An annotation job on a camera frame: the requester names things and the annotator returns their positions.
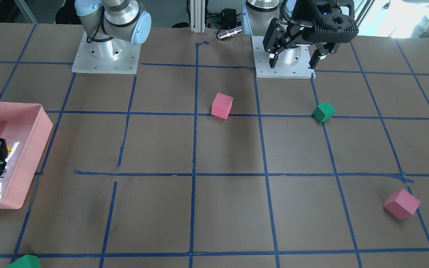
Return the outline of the middle green cube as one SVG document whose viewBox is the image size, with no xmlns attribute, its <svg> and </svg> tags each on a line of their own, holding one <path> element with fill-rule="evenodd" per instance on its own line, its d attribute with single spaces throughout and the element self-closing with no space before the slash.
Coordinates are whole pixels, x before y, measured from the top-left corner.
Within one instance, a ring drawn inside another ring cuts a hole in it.
<svg viewBox="0 0 429 268">
<path fill-rule="evenodd" d="M 336 109 L 329 102 L 324 102 L 316 106 L 312 115 L 319 123 L 323 123 L 329 120 L 335 112 Z"/>
</svg>

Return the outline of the upper pink cube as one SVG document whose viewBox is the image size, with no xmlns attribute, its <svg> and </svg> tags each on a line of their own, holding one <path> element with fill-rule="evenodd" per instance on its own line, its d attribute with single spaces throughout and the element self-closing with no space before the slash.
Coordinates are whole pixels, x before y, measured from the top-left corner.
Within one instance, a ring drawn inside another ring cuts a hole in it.
<svg viewBox="0 0 429 268">
<path fill-rule="evenodd" d="M 233 97 L 217 93 L 212 103 L 211 115 L 227 119 L 233 105 Z"/>
</svg>

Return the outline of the aluminium frame post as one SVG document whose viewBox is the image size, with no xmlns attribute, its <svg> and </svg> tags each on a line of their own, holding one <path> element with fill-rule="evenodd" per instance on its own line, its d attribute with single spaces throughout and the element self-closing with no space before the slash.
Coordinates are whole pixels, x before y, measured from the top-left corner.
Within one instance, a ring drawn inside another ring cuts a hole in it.
<svg viewBox="0 0 429 268">
<path fill-rule="evenodd" d="M 189 29 L 191 32 L 205 33 L 207 0 L 188 0 Z"/>
</svg>

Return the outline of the lower pink cube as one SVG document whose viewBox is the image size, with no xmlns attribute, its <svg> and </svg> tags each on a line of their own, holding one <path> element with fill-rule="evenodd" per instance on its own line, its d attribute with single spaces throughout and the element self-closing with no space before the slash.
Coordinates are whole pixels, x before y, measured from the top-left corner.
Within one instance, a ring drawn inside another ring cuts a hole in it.
<svg viewBox="0 0 429 268">
<path fill-rule="evenodd" d="M 397 219 L 402 220 L 412 217 L 418 209 L 421 201 L 405 189 L 392 193 L 383 207 Z"/>
</svg>

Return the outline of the pink plastic bin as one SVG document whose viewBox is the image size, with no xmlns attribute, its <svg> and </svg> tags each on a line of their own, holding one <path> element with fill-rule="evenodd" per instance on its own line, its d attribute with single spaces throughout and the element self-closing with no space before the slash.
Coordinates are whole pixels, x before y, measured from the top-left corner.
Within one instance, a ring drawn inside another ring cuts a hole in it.
<svg viewBox="0 0 429 268">
<path fill-rule="evenodd" d="M 0 138 L 11 148 L 0 178 L 0 209 L 20 209 L 53 127 L 38 103 L 0 102 Z"/>
</svg>

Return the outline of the green cube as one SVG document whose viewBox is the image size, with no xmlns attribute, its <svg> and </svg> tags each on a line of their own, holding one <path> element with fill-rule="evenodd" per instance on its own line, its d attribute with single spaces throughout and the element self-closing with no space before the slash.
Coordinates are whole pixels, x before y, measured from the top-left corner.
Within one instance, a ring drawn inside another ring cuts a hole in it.
<svg viewBox="0 0 429 268">
<path fill-rule="evenodd" d="M 35 255 L 24 255 L 10 263 L 7 268 L 41 268 L 41 263 Z"/>
<path fill-rule="evenodd" d="M 335 112 L 336 109 L 329 102 L 324 102 L 316 106 L 312 115 L 319 123 L 323 123 L 329 120 Z"/>
</svg>

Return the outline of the far green cube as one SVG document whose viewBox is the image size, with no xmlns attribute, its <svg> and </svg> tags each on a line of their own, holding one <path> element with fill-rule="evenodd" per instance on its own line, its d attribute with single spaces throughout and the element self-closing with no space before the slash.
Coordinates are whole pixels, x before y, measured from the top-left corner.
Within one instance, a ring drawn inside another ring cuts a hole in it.
<svg viewBox="0 0 429 268">
<path fill-rule="evenodd" d="M 41 263 L 35 255 L 24 255 L 10 263 L 7 268 L 41 268 Z"/>
</svg>

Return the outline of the pink cube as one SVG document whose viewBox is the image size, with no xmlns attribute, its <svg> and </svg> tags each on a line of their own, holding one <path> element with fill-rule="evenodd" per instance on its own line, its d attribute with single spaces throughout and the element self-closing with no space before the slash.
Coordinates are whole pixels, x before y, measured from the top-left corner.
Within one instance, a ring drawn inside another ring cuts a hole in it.
<svg viewBox="0 0 429 268">
<path fill-rule="evenodd" d="M 397 219 L 402 220 L 412 217 L 418 209 L 421 201 L 405 189 L 392 193 L 383 207 Z"/>
<path fill-rule="evenodd" d="M 233 105 L 233 97 L 217 93 L 212 103 L 211 115 L 227 119 Z"/>
</svg>

